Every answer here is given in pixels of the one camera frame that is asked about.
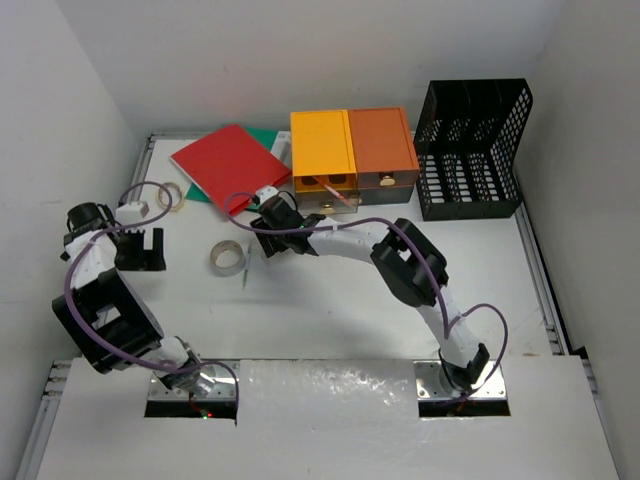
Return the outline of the orange highlighter pen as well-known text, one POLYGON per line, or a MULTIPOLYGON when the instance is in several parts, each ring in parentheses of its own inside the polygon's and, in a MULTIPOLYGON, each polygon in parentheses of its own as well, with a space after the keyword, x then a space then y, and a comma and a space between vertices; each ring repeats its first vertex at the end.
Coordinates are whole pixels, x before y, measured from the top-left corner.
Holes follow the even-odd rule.
POLYGON ((342 194, 340 191, 334 189, 328 184, 324 184, 323 188, 337 198, 340 202, 347 205, 349 208, 356 208, 359 205, 358 197, 349 197, 342 194))

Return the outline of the large clear tape roll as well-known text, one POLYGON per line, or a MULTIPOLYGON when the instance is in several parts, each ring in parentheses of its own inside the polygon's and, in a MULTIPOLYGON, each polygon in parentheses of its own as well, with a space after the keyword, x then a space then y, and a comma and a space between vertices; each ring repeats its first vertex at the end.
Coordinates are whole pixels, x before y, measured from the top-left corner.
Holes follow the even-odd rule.
POLYGON ((218 277, 235 276, 245 268, 244 249, 236 241, 220 241, 210 251, 210 264, 211 270, 218 277))

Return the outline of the green highlighter pen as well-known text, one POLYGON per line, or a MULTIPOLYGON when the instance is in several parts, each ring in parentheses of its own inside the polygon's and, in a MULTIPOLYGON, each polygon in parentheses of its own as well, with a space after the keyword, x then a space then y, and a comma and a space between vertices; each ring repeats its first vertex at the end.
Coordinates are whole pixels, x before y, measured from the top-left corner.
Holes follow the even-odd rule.
POLYGON ((251 264, 251 255, 252 255, 252 245, 251 243, 249 243, 246 249, 245 263, 244 263, 243 273, 242 273, 242 284, 241 284, 242 290, 246 289, 248 274, 249 274, 249 269, 251 264))

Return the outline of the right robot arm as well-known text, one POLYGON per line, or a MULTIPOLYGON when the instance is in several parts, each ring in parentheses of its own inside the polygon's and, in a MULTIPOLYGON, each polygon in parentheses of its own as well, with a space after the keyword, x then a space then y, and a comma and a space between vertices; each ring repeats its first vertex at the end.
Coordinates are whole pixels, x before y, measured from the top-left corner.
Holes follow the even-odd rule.
POLYGON ((351 226, 321 214, 303 216, 279 196, 263 201, 250 222, 266 256, 337 256, 373 265, 391 294, 416 309, 439 344, 444 379, 469 392, 489 352, 464 324, 450 289, 447 261, 409 220, 366 219, 351 226))

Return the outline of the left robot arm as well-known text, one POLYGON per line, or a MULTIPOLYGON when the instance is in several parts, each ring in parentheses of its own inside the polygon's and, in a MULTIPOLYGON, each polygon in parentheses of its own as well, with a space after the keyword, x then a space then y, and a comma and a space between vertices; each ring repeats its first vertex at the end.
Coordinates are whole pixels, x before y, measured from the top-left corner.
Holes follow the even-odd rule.
POLYGON ((178 337, 167 337, 122 273, 162 272, 166 269, 164 230, 151 230, 151 246, 145 246, 146 231, 111 229, 121 221, 138 223, 148 214, 148 204, 122 204, 112 212, 105 204, 86 202, 67 213, 67 234, 61 258, 76 264, 69 292, 52 301, 52 310, 83 356, 101 374, 123 371, 132 362, 96 343, 77 322, 67 303, 72 299, 79 317, 96 335, 132 357, 167 367, 155 370, 168 389, 204 396, 211 379, 195 366, 200 358, 178 337))

